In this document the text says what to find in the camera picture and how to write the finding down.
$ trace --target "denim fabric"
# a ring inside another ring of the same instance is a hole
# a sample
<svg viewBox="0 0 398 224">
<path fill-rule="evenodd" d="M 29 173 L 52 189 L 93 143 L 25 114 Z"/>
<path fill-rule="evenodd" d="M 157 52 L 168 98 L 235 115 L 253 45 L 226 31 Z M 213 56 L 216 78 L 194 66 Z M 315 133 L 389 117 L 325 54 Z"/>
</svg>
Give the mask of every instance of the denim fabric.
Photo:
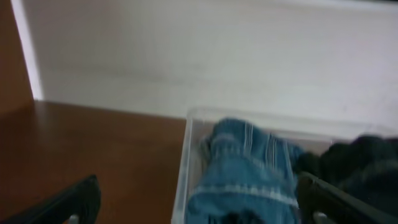
<svg viewBox="0 0 398 224">
<path fill-rule="evenodd" d="M 301 148 L 237 119 L 216 124 L 204 145 L 208 167 L 188 199 L 187 223 L 224 223 L 248 211 L 261 223 L 298 222 L 292 166 Z"/>
</svg>

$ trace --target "black fabric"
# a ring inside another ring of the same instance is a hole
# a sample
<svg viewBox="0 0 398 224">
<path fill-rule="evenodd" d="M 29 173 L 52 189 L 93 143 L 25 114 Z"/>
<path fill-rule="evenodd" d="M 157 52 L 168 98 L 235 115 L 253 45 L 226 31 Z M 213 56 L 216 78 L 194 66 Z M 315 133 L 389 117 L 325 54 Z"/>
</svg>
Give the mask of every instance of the black fabric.
<svg viewBox="0 0 398 224">
<path fill-rule="evenodd" d="M 361 136 L 321 156 L 301 155 L 296 173 L 309 172 L 375 208 L 398 214 L 398 140 Z"/>
<path fill-rule="evenodd" d="M 229 213 L 223 217 L 209 217 L 208 224 L 266 224 L 252 211 Z"/>
<path fill-rule="evenodd" d="M 344 193 L 307 172 L 297 182 L 297 202 L 302 223 L 397 224 L 398 218 Z"/>
</svg>

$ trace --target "white stripe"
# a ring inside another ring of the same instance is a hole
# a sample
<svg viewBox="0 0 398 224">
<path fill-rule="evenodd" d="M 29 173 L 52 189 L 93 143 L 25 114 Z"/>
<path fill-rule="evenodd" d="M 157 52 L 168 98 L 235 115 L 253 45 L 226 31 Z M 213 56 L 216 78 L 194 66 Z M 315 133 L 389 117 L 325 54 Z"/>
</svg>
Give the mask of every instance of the white stripe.
<svg viewBox="0 0 398 224">
<path fill-rule="evenodd" d="M 246 143 L 248 141 L 248 132 L 247 132 L 248 124 L 244 124 L 244 141 L 243 141 L 243 152 L 246 152 Z"/>
<path fill-rule="evenodd" d="M 285 195 L 282 195 L 280 190 L 277 189 L 268 189 L 266 187 L 248 187 L 248 186 L 240 186 L 240 185 L 224 185 L 222 187 L 217 186 L 209 186 L 209 187 L 197 187 L 191 194 L 191 197 L 197 194 L 223 194 L 223 193 L 237 193 L 237 194 L 248 194 L 257 197 L 264 197 L 273 199 L 287 205 L 291 205 L 294 207 L 299 207 L 297 200 L 295 198 L 291 198 Z"/>
<path fill-rule="evenodd" d="M 253 125 L 250 125 L 250 142 L 249 142 L 249 149 L 248 149 L 248 153 L 251 153 L 251 149 L 253 147 Z"/>
<path fill-rule="evenodd" d="M 228 141 L 236 141 L 235 137 L 233 136 L 233 134 L 230 133 L 221 133 L 218 134 L 212 141 L 211 141 L 211 145 L 215 144 L 216 142 L 220 141 L 220 140 L 228 140 Z"/>
<path fill-rule="evenodd" d="M 289 179 L 290 181 L 294 181 L 293 178 L 293 172 L 292 172 L 292 163 L 290 162 L 290 154 L 289 154 L 289 150 L 288 150 L 288 144 L 287 142 L 284 143 L 284 151 L 285 151 L 285 158 L 286 158 L 286 164 L 287 164 L 287 172 L 289 173 Z"/>
<path fill-rule="evenodd" d="M 17 23 L 19 38 L 21 39 L 22 51 L 24 53 L 33 99 L 44 100 L 42 83 L 39 75 L 39 66 L 36 60 L 29 24 L 26 19 L 24 3 L 21 0 L 12 0 L 11 4 L 12 10 L 14 11 L 15 21 Z"/>
</svg>

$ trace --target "plastic container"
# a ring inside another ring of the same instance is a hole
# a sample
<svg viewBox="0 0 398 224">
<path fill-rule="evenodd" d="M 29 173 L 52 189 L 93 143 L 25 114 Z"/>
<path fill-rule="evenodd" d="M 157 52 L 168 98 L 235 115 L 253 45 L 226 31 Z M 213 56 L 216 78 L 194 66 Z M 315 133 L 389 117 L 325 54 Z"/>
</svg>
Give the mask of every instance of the plastic container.
<svg viewBox="0 0 398 224">
<path fill-rule="evenodd" d="M 374 124 L 303 119 L 213 108 L 191 110 L 187 116 L 172 224 L 184 223 L 185 206 L 190 191 L 206 169 L 196 146 L 204 136 L 211 133 L 213 125 L 225 117 L 249 121 L 265 131 L 302 146 L 306 151 L 317 154 L 326 151 L 333 141 L 350 141 L 360 134 L 377 134 L 384 137 L 398 135 L 398 130 Z"/>
</svg>

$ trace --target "wooden table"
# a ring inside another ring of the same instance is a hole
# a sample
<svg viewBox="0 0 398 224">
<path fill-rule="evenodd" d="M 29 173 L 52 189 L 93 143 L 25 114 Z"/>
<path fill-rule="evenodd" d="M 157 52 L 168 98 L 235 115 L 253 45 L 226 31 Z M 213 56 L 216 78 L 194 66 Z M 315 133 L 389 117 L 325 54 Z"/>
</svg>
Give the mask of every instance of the wooden table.
<svg viewBox="0 0 398 224">
<path fill-rule="evenodd" d="M 97 223 L 170 223 L 185 120 L 35 102 L 0 118 L 0 220 L 96 174 Z"/>
</svg>

